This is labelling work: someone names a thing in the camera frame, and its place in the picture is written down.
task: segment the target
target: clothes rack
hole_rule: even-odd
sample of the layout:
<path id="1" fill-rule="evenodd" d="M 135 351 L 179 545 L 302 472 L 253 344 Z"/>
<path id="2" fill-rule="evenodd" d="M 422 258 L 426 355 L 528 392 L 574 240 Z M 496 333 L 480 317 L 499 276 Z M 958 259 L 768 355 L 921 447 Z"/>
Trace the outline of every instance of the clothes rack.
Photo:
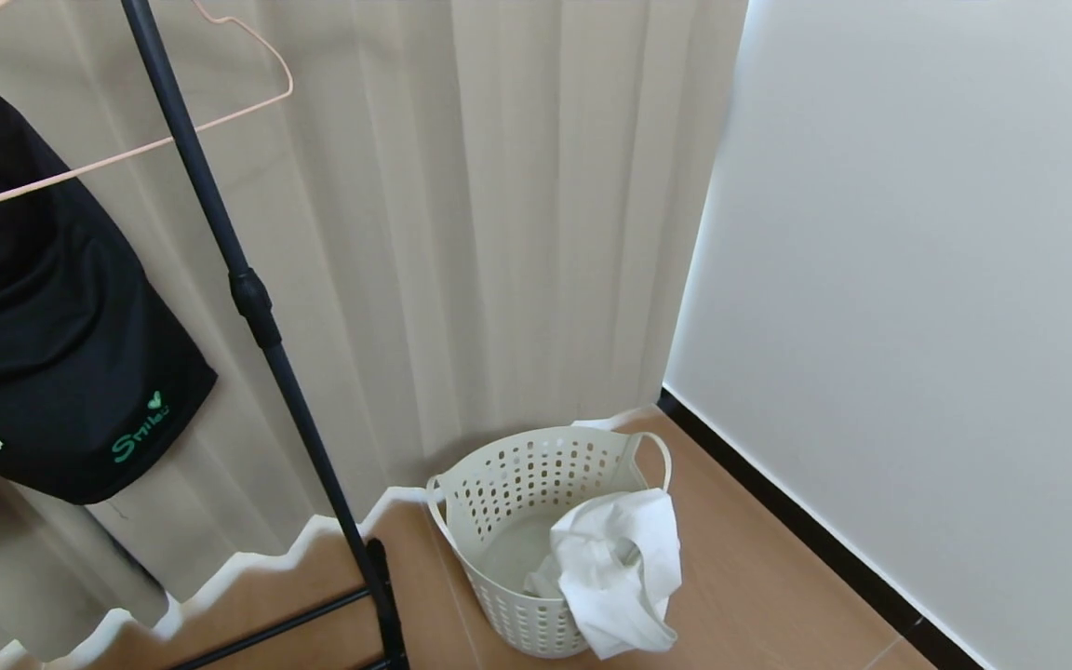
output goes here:
<path id="1" fill-rule="evenodd" d="M 248 326 L 251 327 L 251 334 L 254 336 L 255 343 L 267 357 L 267 364 L 276 377 L 276 385 L 279 386 L 280 393 L 284 396 L 284 402 L 293 416 L 293 423 L 297 427 L 300 440 L 309 452 L 310 461 L 312 461 L 316 476 L 321 479 L 322 488 L 325 490 L 325 496 L 328 497 L 328 502 L 333 508 L 337 521 L 345 535 L 345 541 L 349 545 L 349 552 L 354 554 L 358 571 L 362 574 L 364 581 L 360 589 L 354 589 L 348 593 L 330 598 L 311 610 L 279 621 L 279 623 L 254 631 L 250 636 L 233 641 L 233 643 L 202 653 L 200 656 L 172 667 L 170 670 L 194 670 L 196 667 L 211 665 L 213 661 L 242 652 L 243 649 L 251 647 L 251 645 L 263 643 L 265 640 L 279 636 L 280 632 L 289 631 L 297 626 L 310 623 L 316 617 L 339 610 L 339 608 L 356 602 L 363 597 L 370 597 L 375 604 L 378 631 L 379 637 L 383 638 L 384 649 L 383 656 L 371 661 L 366 666 L 366 669 L 389 667 L 390 669 L 406 670 L 408 660 L 404 650 L 404 635 L 399 610 L 396 608 L 396 598 L 391 593 L 391 577 L 387 571 L 386 548 L 378 539 L 362 542 L 362 535 L 358 533 L 354 513 L 349 511 L 349 504 L 346 504 L 332 462 L 328 460 L 328 453 L 325 452 L 325 445 L 321 433 L 316 430 L 314 417 L 309 411 L 309 403 L 306 401 L 306 396 L 303 396 L 293 372 L 288 355 L 284 352 L 284 343 L 281 341 L 276 317 L 271 314 L 271 297 L 268 296 L 267 288 L 258 279 L 254 268 L 251 268 L 251 265 L 247 263 L 242 245 L 238 241 L 234 225 L 230 224 L 229 213 L 226 212 L 225 203 L 222 202 L 222 194 L 218 191 L 212 172 L 209 170 L 209 163 L 205 158 L 200 140 L 196 137 L 192 118 L 188 115 L 188 106 L 184 105 L 180 86 L 176 84 L 176 75 L 172 62 L 167 59 L 167 51 L 163 46 L 160 29 L 151 13 L 149 0 L 122 0 L 122 3 L 128 25 L 131 26 L 131 33 L 135 38 L 135 44 L 142 59 L 144 59 L 146 72 L 148 72 L 148 77 L 159 99 L 167 129 L 172 132 L 176 150 L 180 153 L 193 191 L 195 191 L 197 199 L 200 200 L 200 209 L 208 220 L 209 229 L 213 233 L 218 250 L 222 252 L 222 258 L 225 259 L 227 271 L 229 271 L 230 296 L 234 297 L 238 313 L 245 317 Z"/>

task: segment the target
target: laundry basket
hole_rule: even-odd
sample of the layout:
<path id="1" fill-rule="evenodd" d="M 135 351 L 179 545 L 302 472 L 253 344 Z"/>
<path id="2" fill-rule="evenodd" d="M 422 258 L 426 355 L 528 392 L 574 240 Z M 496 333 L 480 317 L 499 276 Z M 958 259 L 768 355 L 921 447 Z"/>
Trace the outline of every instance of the laundry basket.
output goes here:
<path id="1" fill-rule="evenodd" d="M 491 442 L 429 479 L 433 521 L 458 554 L 490 626 L 507 644 L 541 658 L 586 649 L 565 598 L 524 594 L 524 577 L 549 555 L 549 530 L 570 508 L 607 493 L 647 489 L 635 465 L 644 437 L 664 455 L 668 491 L 672 458 L 658 435 L 579 427 Z M 442 495 L 444 518 L 437 509 Z"/>

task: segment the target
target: pink hanger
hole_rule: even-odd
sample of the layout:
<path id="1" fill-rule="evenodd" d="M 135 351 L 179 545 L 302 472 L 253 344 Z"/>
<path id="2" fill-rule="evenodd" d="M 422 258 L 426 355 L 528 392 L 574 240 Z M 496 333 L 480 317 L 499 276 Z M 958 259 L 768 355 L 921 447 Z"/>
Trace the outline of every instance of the pink hanger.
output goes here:
<path id="1" fill-rule="evenodd" d="M 13 0 L 0 0 L 0 10 L 4 8 L 5 4 L 12 3 L 12 1 Z M 276 47 L 271 46 L 271 44 L 268 44 L 268 42 L 265 41 L 265 39 L 263 39 L 263 35 L 256 33 L 254 30 L 251 29 L 249 25 L 244 25 L 241 20 L 239 20 L 239 18 L 235 17 L 217 18 L 209 16 L 209 13 L 205 12 L 205 8 L 202 8 L 199 0 L 192 0 L 192 1 L 193 4 L 196 5 L 196 11 L 199 12 L 200 15 L 205 17 L 205 20 L 211 23 L 211 25 L 225 25 L 225 23 L 234 23 L 234 25 L 238 25 L 238 27 L 241 27 L 241 29 L 247 31 L 248 34 L 256 39 L 259 44 L 263 44 L 264 47 L 267 47 L 267 50 L 271 51 L 272 56 L 276 56 L 276 60 L 279 60 L 280 66 L 284 69 L 284 76 L 288 80 L 288 88 L 285 90 L 284 93 L 280 93 L 277 96 L 269 98 L 267 99 L 267 101 L 257 102 L 255 103 L 255 105 L 247 107 L 247 109 L 239 109 L 238 111 L 234 111 L 234 114 L 226 115 L 222 118 L 213 119 L 211 120 L 211 122 L 202 123 L 200 125 L 195 126 L 195 130 L 197 132 L 207 131 L 208 129 L 222 125 L 222 123 L 230 122 L 230 120 L 251 114 L 251 111 L 254 111 L 256 109 L 263 109 L 265 106 L 272 105 L 276 102 L 284 101 L 285 98 L 293 94 L 293 91 L 295 90 L 295 84 L 293 81 L 293 71 L 289 71 L 288 63 L 285 63 L 284 61 L 284 56 L 281 56 L 280 51 L 276 50 Z M 83 174 L 93 172 L 94 169 L 114 165 L 119 161 L 125 161 L 126 159 L 135 158 L 139 155 L 139 153 L 149 152 L 152 149 L 158 149 L 160 147 L 163 147 L 163 145 L 170 145 L 172 142 L 173 142 L 172 137 L 158 139 L 151 142 L 151 144 L 142 145 L 142 147 L 136 147 L 135 149 L 131 149 L 131 151 L 123 151 L 122 153 L 118 153 L 118 155 L 116 157 L 102 159 L 101 161 L 94 162 L 94 164 L 78 166 L 78 168 L 71 169 L 63 174 L 56 174 L 53 175 L 53 177 L 48 177 L 46 179 L 41 179 L 39 181 L 26 183 L 26 185 L 24 187 L 17 187 L 13 188 L 10 191 L 3 191 L 0 193 L 0 203 L 3 200 L 9 200 L 11 198 L 16 198 L 16 196 L 23 194 L 30 194 L 32 191 L 39 191 L 41 190 L 41 188 L 50 187 L 54 185 L 54 183 L 60 183 L 62 181 L 75 179 L 77 177 L 80 177 Z"/>

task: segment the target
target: beige curtain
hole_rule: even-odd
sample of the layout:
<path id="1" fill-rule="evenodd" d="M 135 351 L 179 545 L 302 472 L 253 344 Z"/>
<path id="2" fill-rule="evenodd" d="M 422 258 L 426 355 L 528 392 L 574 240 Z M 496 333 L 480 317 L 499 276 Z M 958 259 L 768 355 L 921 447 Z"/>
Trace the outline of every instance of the beige curtain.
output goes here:
<path id="1" fill-rule="evenodd" d="M 197 122 L 284 86 L 235 27 L 153 4 Z M 495 436 L 655 400 L 742 1 L 208 8 L 297 77 L 203 142 L 358 518 Z M 0 12 L 0 94 L 73 166 L 166 135 L 110 1 Z M 221 378 L 110 501 L 0 482 L 0 647 L 42 658 L 111 607 L 152 623 L 163 589 L 188 598 L 235 551 L 284 552 L 327 512 L 175 150 L 85 181 Z"/>

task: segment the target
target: tile floor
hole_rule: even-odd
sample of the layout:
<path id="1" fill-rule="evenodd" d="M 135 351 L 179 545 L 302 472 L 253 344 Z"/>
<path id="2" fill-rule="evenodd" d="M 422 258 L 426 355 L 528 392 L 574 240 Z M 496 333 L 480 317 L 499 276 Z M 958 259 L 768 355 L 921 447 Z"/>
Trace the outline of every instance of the tile floor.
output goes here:
<path id="1" fill-rule="evenodd" d="M 621 432 L 652 430 L 673 453 L 673 504 L 681 532 L 684 585 L 668 623 L 680 641 L 665 654 L 627 653 L 599 661 L 592 653 L 540 660 L 494 635 L 449 548 L 421 505 L 388 510 L 374 534 L 387 545 L 405 642 L 413 667 L 441 669 L 614 670 L 932 670 L 930 665 L 854 591 L 711 461 L 659 411 L 650 408 Z M 662 466 L 642 449 L 650 482 Z M 340 538 L 315 542 L 288 574 L 248 574 L 221 601 L 160 641 L 132 627 L 92 666 L 157 670 L 209 645 L 303 610 L 357 585 Z M 363 599 L 295 631 L 255 645 L 212 670 L 358 667 L 378 650 L 374 610 Z M 14 670 L 23 670 L 20 665 Z M 60 670 L 59 661 L 48 670 Z"/>

